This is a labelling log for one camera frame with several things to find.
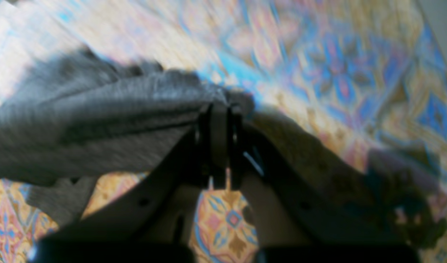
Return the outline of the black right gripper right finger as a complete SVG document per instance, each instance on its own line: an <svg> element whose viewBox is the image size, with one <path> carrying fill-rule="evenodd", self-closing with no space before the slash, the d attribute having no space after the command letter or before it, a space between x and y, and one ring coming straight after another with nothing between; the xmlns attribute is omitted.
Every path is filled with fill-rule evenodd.
<svg viewBox="0 0 447 263"><path fill-rule="evenodd" d="M392 231L327 198L328 182L361 175L290 118L264 112L246 120L233 106L227 140L227 185L250 205L260 243L256 263L420 262Z"/></svg>

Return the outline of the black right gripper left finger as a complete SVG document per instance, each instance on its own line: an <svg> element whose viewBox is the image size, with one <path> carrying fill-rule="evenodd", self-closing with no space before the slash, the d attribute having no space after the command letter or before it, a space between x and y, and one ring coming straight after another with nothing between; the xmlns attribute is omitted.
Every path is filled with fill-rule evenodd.
<svg viewBox="0 0 447 263"><path fill-rule="evenodd" d="M105 208L42 238L30 263L195 263L187 246L201 190L224 186L224 106L199 113L155 170Z"/></svg>

